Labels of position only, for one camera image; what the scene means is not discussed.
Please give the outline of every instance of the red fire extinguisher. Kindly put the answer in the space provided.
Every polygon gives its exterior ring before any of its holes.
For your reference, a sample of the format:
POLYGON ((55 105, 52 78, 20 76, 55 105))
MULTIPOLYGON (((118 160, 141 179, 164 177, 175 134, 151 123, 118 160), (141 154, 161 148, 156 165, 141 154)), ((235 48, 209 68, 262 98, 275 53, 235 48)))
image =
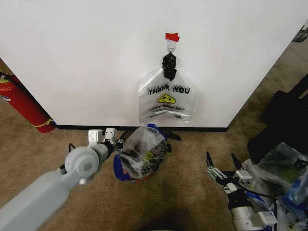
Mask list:
POLYGON ((49 132, 55 123, 16 76, 0 71, 0 96, 40 132, 49 132))

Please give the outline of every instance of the red tag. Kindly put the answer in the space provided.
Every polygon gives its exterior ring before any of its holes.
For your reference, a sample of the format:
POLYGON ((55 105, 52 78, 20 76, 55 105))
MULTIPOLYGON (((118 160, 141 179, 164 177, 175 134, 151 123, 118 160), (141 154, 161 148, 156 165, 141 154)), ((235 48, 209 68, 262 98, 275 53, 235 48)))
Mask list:
POLYGON ((166 39, 178 42, 180 38, 178 36, 178 33, 175 34, 166 33, 166 39))

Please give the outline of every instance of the black baseboard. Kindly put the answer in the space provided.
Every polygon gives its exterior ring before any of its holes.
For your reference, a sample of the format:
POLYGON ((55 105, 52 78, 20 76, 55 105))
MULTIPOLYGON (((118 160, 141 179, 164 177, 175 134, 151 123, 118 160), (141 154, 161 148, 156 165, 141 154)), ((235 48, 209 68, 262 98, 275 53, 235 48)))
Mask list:
MULTIPOLYGON (((128 126, 81 126, 81 125, 57 125, 58 129, 90 130, 115 128, 120 131, 134 131, 138 127, 128 126)), ((159 127, 162 131, 208 131, 208 132, 225 132, 228 128, 195 128, 195 127, 159 127)))

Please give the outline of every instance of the yellow smiley face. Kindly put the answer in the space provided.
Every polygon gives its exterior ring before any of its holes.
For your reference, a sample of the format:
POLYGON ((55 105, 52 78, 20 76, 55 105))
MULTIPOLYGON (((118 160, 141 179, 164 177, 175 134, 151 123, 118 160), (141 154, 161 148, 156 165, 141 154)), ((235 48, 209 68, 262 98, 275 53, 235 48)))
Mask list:
POLYGON ((168 104, 174 104, 176 102, 176 99, 171 97, 170 95, 164 94, 162 97, 158 99, 159 103, 168 103, 168 104))

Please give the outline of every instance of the clear plastic bag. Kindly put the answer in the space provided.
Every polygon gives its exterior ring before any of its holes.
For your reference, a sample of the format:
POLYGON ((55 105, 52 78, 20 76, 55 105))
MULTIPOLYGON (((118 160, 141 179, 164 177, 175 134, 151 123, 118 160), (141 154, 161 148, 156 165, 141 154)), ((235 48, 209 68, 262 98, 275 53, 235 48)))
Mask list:
POLYGON ((307 171, 308 157, 285 143, 270 150, 255 167, 258 177, 283 186, 287 191, 307 171))
POLYGON ((195 104, 195 90, 176 72, 175 78, 164 77, 159 68, 141 79, 139 85, 139 122, 157 118, 174 118, 188 122, 195 104))
POLYGON ((142 180, 157 171, 167 152, 167 139, 154 124, 136 129, 114 158, 120 180, 142 180))

